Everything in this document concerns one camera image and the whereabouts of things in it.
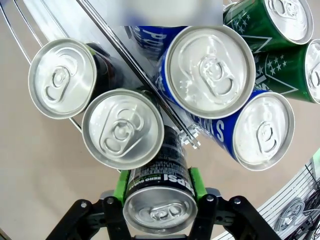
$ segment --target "green gripper pad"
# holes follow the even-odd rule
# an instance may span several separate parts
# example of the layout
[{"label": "green gripper pad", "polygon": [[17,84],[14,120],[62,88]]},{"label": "green gripper pad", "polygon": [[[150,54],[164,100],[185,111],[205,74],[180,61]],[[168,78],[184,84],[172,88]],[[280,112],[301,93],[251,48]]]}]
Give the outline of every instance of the green gripper pad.
[{"label": "green gripper pad", "polygon": [[117,198],[119,201],[121,201],[122,206],[125,203],[125,193],[126,193],[129,175],[130,175],[130,171],[128,171],[128,170],[121,171],[120,177],[119,177],[118,182],[116,184],[116,188],[113,192],[113,196],[115,198]]},{"label": "green gripper pad", "polygon": [[197,167],[191,167],[189,168],[189,173],[191,177],[191,181],[193,183],[193,188],[195,191],[195,197],[196,201],[199,202],[199,200],[207,194],[207,190],[204,185],[204,181],[202,180],[200,171]]}]

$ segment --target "screw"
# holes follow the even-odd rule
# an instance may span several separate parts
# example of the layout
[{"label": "screw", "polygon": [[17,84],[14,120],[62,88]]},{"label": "screw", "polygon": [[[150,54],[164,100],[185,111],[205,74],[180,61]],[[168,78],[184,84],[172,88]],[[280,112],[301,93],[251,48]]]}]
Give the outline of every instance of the screw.
[{"label": "screw", "polygon": [[239,198],[236,198],[236,199],[234,199],[234,201],[233,201],[235,204],[240,204],[241,203],[241,200],[239,199]]},{"label": "screw", "polygon": [[113,204],[114,203],[114,199],[111,197],[108,197],[108,199],[106,200],[107,204]]},{"label": "screw", "polygon": [[208,202],[212,202],[212,201],[214,200],[214,197],[211,196],[211,195],[208,195],[208,196],[206,197],[206,200],[207,200]]}]

